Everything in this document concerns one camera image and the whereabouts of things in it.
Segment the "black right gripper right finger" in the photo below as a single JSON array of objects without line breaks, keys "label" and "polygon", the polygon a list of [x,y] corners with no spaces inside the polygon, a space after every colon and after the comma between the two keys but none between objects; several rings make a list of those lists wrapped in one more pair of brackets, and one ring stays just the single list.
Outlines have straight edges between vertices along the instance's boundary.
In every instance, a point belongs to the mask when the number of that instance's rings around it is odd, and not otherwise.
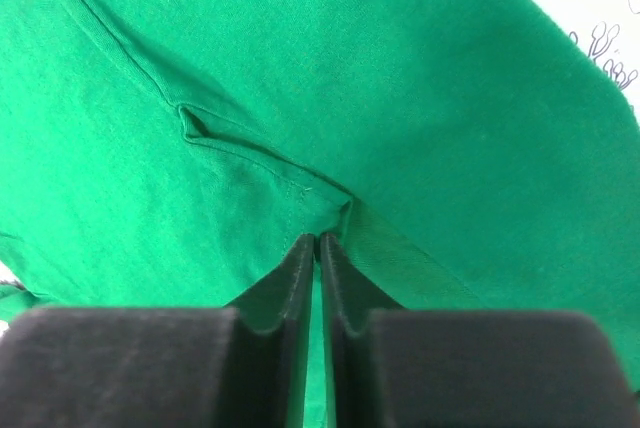
[{"label": "black right gripper right finger", "polygon": [[380,427],[379,382],[369,335],[376,309],[402,310],[359,271],[338,237],[318,240],[323,305],[327,417],[330,427]]}]

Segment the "green t shirt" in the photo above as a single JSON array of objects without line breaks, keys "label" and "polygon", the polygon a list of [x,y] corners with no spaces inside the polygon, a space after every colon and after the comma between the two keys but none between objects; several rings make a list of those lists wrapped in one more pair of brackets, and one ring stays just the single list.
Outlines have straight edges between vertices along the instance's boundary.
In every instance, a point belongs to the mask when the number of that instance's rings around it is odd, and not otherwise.
[{"label": "green t shirt", "polygon": [[226,427],[315,237],[404,306],[380,427],[639,423],[639,123],[533,0],[1,0],[1,423]]}]

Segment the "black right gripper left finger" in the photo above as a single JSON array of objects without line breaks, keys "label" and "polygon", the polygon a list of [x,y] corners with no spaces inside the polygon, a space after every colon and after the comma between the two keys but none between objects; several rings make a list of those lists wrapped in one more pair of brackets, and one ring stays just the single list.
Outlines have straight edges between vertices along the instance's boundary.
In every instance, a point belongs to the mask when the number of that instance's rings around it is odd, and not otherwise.
[{"label": "black right gripper left finger", "polygon": [[282,261],[228,304],[226,427],[300,427],[309,350],[315,237],[300,236]]}]

